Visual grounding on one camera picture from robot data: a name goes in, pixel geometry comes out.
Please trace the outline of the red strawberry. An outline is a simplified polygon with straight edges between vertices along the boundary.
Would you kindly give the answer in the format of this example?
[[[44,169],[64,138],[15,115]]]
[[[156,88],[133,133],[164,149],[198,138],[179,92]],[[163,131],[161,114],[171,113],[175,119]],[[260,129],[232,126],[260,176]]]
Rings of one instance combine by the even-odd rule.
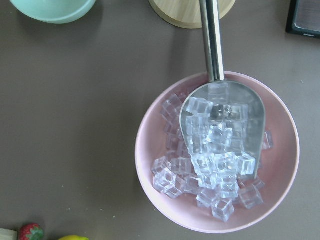
[[[22,226],[18,232],[18,240],[42,240],[44,230],[37,223],[29,223]]]

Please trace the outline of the wooden cup tree stand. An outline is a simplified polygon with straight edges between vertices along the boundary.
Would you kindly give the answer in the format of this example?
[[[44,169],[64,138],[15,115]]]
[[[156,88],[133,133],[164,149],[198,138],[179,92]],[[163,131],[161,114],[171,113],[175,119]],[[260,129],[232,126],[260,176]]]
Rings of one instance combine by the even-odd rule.
[[[166,22],[183,29],[202,28],[205,9],[208,24],[222,19],[235,5],[235,0],[150,0],[153,10]]]

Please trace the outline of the mint green bowl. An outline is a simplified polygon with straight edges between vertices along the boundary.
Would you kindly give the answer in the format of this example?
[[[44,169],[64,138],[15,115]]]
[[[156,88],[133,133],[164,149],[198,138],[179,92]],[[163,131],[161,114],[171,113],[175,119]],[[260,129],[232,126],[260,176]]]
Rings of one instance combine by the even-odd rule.
[[[24,15],[49,24],[67,24],[86,15],[96,0],[11,0]]]

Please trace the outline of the pink bowl with ice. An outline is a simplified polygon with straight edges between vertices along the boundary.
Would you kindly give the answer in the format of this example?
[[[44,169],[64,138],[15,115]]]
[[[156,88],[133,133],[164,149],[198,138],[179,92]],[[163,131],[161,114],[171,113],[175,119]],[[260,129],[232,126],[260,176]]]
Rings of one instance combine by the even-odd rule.
[[[236,206],[229,221],[213,218],[210,210],[197,207],[189,194],[169,198],[153,188],[151,166],[153,160],[166,152],[165,120],[161,116],[162,103],[172,93],[195,88],[207,80],[205,73],[186,77],[165,90],[146,112],[135,143],[135,164],[141,186],[152,204],[168,219],[189,230],[224,234],[246,229],[270,215],[284,200],[295,180],[300,160],[300,142],[294,119],[285,103],[269,87],[247,75],[226,72],[232,81],[251,87],[261,97],[266,110],[266,128],[271,131],[274,146],[262,152],[259,177],[265,182],[261,190],[263,204],[246,209]]]

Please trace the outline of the yellow lemon near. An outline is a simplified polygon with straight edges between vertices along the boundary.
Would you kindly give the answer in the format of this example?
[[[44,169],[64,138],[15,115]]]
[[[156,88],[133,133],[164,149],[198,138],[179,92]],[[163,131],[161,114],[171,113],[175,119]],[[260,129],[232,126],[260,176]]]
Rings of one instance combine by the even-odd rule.
[[[89,240],[89,238],[79,235],[67,235],[59,238],[58,240]]]

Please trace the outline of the wooden cutting board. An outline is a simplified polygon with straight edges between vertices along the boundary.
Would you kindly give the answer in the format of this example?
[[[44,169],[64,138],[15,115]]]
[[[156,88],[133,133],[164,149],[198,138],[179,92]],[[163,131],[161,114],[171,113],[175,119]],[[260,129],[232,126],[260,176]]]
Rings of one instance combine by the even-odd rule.
[[[0,240],[17,240],[18,232],[15,230],[0,228]]]

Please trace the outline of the wine glass rack tray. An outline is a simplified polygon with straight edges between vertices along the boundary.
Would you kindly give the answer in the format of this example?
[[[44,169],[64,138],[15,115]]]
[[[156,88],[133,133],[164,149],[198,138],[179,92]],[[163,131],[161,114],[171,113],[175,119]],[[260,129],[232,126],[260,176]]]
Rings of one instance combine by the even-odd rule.
[[[320,0],[291,0],[285,31],[320,38]]]

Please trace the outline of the metal ice scoop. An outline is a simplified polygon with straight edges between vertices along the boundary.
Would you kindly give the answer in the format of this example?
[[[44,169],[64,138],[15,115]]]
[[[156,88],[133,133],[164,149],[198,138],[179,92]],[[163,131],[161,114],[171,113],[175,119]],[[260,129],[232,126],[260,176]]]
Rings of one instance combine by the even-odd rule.
[[[216,87],[218,84],[223,83],[228,84],[230,89],[229,99],[237,103],[247,104],[248,107],[253,110],[253,113],[248,115],[249,132],[245,138],[244,146],[248,147],[248,153],[256,159],[254,172],[253,174],[248,175],[250,179],[255,179],[258,174],[266,126],[265,106],[261,97],[250,87],[229,78],[225,78],[218,2],[216,0],[201,0],[199,4],[208,81],[196,88],[186,98],[181,107],[179,124],[182,136],[186,142],[187,105],[190,103],[191,98],[204,98],[206,94],[209,93],[209,87]]]

